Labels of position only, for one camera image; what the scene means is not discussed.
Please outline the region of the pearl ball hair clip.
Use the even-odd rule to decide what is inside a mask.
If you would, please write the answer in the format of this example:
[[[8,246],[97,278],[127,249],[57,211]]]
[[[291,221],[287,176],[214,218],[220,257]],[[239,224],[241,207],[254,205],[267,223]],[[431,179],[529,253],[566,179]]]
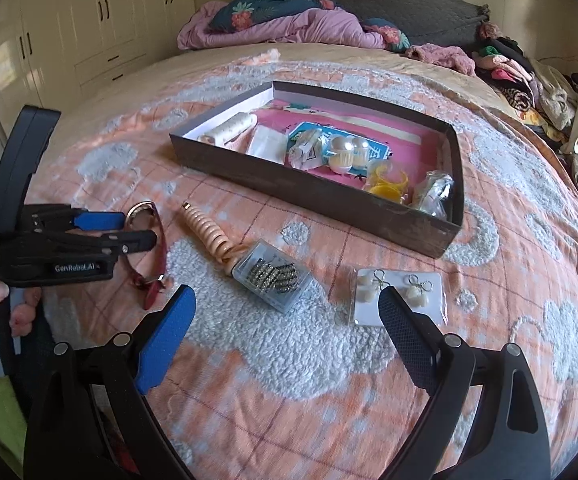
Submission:
[[[369,155],[370,145],[360,136],[332,136],[325,149],[326,165],[334,174],[365,172]]]

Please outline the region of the dark cardboard box tray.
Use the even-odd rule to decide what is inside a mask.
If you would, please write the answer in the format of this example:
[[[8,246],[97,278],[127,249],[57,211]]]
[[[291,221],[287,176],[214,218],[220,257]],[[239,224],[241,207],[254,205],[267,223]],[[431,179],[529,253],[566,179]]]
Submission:
[[[199,141],[199,136],[237,113],[255,114],[257,108],[274,100],[292,103],[296,107],[325,108],[337,114],[392,116],[444,133],[442,166],[435,170],[447,172],[454,179],[452,193],[445,203],[447,219],[441,220],[411,207],[414,188],[420,182],[409,185],[408,203],[401,205],[362,190],[367,169],[365,172],[352,170],[348,174],[334,174],[326,165],[325,149],[330,138],[325,138],[324,133],[324,163],[310,171],[291,168],[287,154],[283,165],[247,155],[256,126],[225,148]],[[184,166],[317,212],[431,258],[444,255],[464,222],[464,176],[455,129],[440,119],[403,106],[349,92],[276,80],[241,92],[190,119],[174,130],[171,142],[178,161]]]

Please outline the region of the pile of clothes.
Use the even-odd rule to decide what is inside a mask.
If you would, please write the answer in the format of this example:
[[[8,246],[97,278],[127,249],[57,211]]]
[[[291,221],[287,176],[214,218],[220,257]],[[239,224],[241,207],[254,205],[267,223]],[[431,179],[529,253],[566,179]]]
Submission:
[[[569,140],[578,105],[578,75],[528,58],[516,40],[483,22],[471,52],[475,73],[516,112],[521,122],[560,148]]]

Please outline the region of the tan bed sheet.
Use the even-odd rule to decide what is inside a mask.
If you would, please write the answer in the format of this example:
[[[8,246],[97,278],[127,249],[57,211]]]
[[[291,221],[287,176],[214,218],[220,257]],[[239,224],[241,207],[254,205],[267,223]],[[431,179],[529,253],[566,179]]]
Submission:
[[[305,82],[400,103],[411,90],[446,96],[516,119],[516,111],[486,82],[449,68],[382,50],[328,44],[250,44],[183,53],[132,76],[128,91],[137,104],[175,96],[186,88],[198,102],[222,102],[228,92],[267,80]]]

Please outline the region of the clear box rhinestone hairpins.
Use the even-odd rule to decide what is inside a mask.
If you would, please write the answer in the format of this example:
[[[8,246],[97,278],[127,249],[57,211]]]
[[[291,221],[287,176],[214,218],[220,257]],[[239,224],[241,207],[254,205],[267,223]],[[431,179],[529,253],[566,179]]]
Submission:
[[[254,244],[234,266],[231,276],[282,314],[295,308],[313,282],[303,263],[265,242]]]

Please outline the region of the silver jewelry plastic bag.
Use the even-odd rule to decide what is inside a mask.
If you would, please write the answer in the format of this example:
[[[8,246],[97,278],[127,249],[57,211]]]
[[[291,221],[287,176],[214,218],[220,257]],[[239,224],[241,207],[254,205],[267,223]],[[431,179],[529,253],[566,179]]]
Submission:
[[[454,186],[453,177],[441,170],[428,171],[425,180],[414,188],[411,207],[429,216],[447,219],[446,200]]]

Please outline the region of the dark grey headboard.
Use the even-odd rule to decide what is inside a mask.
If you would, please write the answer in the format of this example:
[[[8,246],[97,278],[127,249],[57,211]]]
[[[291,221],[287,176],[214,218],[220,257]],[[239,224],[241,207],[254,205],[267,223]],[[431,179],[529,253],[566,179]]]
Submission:
[[[335,0],[360,20],[383,18],[395,24],[412,44],[457,46],[472,50],[478,29],[490,19],[486,4],[462,0]]]

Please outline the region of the cream wardrobe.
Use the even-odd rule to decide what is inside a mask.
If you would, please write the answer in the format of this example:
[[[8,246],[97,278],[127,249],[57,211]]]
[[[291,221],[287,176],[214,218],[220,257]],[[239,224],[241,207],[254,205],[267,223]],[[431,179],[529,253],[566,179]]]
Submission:
[[[0,0],[0,125],[27,104],[67,113],[177,54],[193,0]]]

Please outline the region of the bagged yellow hoop earrings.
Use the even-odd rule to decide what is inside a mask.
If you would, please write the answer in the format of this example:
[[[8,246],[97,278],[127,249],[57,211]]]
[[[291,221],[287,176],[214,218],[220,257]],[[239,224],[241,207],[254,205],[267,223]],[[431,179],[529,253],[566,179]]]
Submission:
[[[409,200],[409,178],[390,159],[371,159],[362,190],[390,202],[406,205]]]

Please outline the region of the white hair claw clip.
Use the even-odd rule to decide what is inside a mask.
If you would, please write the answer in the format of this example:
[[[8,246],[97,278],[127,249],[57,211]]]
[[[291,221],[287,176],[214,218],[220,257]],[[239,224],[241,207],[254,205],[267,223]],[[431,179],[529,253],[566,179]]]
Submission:
[[[233,142],[242,133],[246,133],[257,125],[257,115],[253,113],[240,112],[227,119],[223,124],[218,125],[202,136],[199,141],[205,144],[225,148],[228,143]]]

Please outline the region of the clear bag white card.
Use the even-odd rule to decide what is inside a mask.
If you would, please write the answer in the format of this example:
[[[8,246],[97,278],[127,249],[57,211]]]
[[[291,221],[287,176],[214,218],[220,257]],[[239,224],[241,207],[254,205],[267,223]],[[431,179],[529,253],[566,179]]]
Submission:
[[[266,126],[256,126],[246,154],[283,165],[287,154],[287,136]]]

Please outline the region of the dark floral pillow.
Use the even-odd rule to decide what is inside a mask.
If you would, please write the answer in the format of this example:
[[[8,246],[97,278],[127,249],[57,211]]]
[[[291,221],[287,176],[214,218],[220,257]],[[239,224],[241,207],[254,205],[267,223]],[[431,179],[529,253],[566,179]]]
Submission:
[[[336,7],[335,0],[233,0],[216,12],[209,29],[211,32],[241,32],[275,18]]]

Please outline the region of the pink fuzzy garment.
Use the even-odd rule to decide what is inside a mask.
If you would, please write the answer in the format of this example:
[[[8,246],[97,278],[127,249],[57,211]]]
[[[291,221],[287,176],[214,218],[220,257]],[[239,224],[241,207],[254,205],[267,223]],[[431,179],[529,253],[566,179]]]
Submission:
[[[405,55],[412,60],[448,68],[464,76],[476,76],[475,62],[460,47],[420,44],[408,48]]]

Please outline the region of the purple blanket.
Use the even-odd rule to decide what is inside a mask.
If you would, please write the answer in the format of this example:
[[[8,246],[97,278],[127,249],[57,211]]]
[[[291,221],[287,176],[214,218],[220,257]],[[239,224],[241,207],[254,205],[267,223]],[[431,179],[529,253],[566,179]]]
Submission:
[[[211,32],[209,24],[226,6],[209,1],[179,31],[176,42],[181,51],[244,46],[245,44],[341,44],[363,49],[385,50],[387,44],[377,32],[364,32],[352,13],[310,9],[302,13],[274,18],[240,32]]]

